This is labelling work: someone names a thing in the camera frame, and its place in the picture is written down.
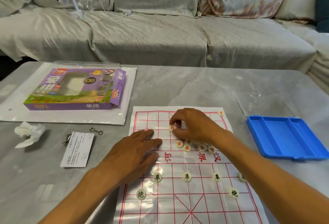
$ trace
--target purple box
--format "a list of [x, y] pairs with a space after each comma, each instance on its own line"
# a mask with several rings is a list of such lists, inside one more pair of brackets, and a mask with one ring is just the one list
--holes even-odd
[[122, 69], [54, 68], [25, 100], [29, 110], [110, 110], [120, 103]]

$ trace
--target hand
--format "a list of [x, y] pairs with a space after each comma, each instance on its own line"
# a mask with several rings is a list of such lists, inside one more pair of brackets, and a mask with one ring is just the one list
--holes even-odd
[[[185, 122], [186, 130], [182, 130], [182, 121]], [[214, 139], [225, 132], [214, 121], [206, 116], [202, 111], [193, 108], [177, 110], [169, 121], [170, 125], [176, 124], [177, 129], [172, 133], [178, 138], [185, 138], [199, 143], [214, 144]]]
[[139, 130], [117, 142], [97, 166], [108, 180], [116, 185], [128, 184], [141, 175], [158, 159], [154, 152], [144, 159], [152, 148], [162, 144], [161, 139], [146, 140], [154, 130]]

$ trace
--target person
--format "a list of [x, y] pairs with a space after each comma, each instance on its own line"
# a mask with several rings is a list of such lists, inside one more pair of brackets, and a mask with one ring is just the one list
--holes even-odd
[[[184, 121], [186, 129], [182, 130]], [[203, 112], [185, 108], [177, 110], [170, 125], [179, 138], [209, 143], [222, 152], [241, 172], [267, 208], [281, 224], [325, 224], [329, 222], [329, 199], [265, 159], [240, 142], [230, 131], [222, 129]], [[153, 130], [140, 130], [116, 143], [95, 168], [39, 224], [84, 224], [111, 191], [144, 174], [157, 160], [156, 152], [143, 158], [161, 139], [147, 138]]]

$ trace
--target sofa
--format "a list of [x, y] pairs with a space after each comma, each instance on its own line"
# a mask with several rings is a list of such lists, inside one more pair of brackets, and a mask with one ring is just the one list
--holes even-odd
[[329, 94], [329, 39], [314, 0], [33, 0], [0, 18], [0, 50], [15, 61], [289, 69]]

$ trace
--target chinese chess board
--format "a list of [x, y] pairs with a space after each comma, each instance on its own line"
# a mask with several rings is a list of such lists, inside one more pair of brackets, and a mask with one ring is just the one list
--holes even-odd
[[[120, 187], [114, 216], [115, 224], [268, 224], [259, 197], [247, 182], [239, 180], [239, 172], [222, 154], [200, 152], [191, 144], [191, 151], [177, 148], [177, 138], [169, 131], [169, 119], [183, 106], [134, 107], [129, 134], [142, 129], [154, 129], [150, 138], [161, 138], [163, 143], [154, 150], [159, 159], [142, 177]], [[232, 131], [226, 115], [218, 115], [223, 108], [196, 107], [219, 126]], [[192, 176], [183, 180], [184, 172]], [[153, 174], [162, 174], [159, 183]], [[221, 181], [212, 179], [221, 174]], [[239, 191], [234, 199], [230, 188]], [[136, 193], [144, 189], [146, 198], [138, 200]]]

